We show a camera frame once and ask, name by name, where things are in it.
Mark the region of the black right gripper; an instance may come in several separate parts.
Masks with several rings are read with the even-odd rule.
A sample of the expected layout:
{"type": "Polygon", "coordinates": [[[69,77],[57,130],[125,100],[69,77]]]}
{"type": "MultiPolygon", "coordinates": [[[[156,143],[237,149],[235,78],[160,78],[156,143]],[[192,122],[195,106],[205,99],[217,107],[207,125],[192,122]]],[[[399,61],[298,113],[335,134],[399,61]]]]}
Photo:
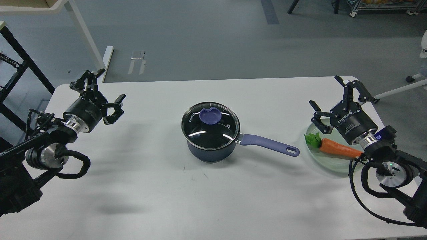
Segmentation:
{"type": "Polygon", "coordinates": [[[344,88],[343,99],[329,112],[322,111],[314,100],[310,100],[309,104],[315,111],[311,122],[320,132],[327,135],[331,134],[332,128],[335,127],[349,145],[355,145],[356,139],[364,133],[375,133],[378,130],[378,126],[363,111],[360,104],[363,105],[366,102],[377,103],[380,99],[373,97],[359,80],[349,81],[345,84],[338,75],[335,75],[334,79],[344,88]],[[353,89],[356,89],[359,93],[359,103],[354,102],[353,89]],[[325,125],[321,121],[321,116],[329,117],[333,127],[325,125]]]}

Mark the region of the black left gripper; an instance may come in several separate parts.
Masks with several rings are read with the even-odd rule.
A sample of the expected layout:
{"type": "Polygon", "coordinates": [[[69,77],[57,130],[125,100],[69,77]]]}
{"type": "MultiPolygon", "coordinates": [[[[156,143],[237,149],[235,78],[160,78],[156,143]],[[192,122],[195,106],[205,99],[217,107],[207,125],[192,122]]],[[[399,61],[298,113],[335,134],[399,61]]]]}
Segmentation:
{"type": "Polygon", "coordinates": [[[70,83],[71,90],[82,92],[79,98],[74,101],[63,113],[64,119],[78,117],[84,122],[84,133],[91,132],[103,118],[105,125],[114,124],[123,114],[123,100],[126,94],[121,94],[113,103],[108,103],[107,99],[98,91],[97,79],[105,72],[100,69],[96,73],[86,70],[76,81],[70,83]],[[107,115],[107,109],[113,108],[114,112],[107,115]]]}

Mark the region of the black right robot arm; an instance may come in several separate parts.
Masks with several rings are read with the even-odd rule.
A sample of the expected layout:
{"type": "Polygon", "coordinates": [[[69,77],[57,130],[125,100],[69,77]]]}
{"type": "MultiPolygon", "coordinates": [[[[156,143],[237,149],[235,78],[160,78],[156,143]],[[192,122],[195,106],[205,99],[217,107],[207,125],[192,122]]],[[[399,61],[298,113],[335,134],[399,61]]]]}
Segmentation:
{"type": "Polygon", "coordinates": [[[426,228],[426,162],[397,149],[396,130],[386,126],[379,130],[366,114],[362,102],[377,102],[362,82],[344,83],[340,76],[335,80],[344,88],[343,98],[329,112],[322,111],[315,101],[311,122],[324,134],[337,129],[350,145],[359,144],[364,152],[353,157],[349,164],[349,181],[357,202],[372,216],[396,225],[426,228]],[[361,170],[364,190],[377,198],[394,198],[404,205],[404,215],[410,222],[391,220],[369,210],[356,193],[353,181],[355,167],[365,161],[361,170]]]}

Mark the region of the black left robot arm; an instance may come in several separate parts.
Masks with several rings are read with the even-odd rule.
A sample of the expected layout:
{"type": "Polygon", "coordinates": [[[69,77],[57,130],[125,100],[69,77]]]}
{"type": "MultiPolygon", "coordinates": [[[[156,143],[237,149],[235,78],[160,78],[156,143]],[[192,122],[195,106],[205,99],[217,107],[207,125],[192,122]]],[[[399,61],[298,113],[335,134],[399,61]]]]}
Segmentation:
{"type": "Polygon", "coordinates": [[[78,179],[90,168],[89,157],[67,149],[79,133],[89,133],[102,120],[115,123],[123,114],[120,95],[113,103],[98,90],[97,79],[106,70],[89,70],[70,83],[70,89],[79,93],[63,113],[63,118],[37,111],[35,132],[1,153],[1,215],[17,213],[40,200],[43,187],[53,177],[78,179]]]}

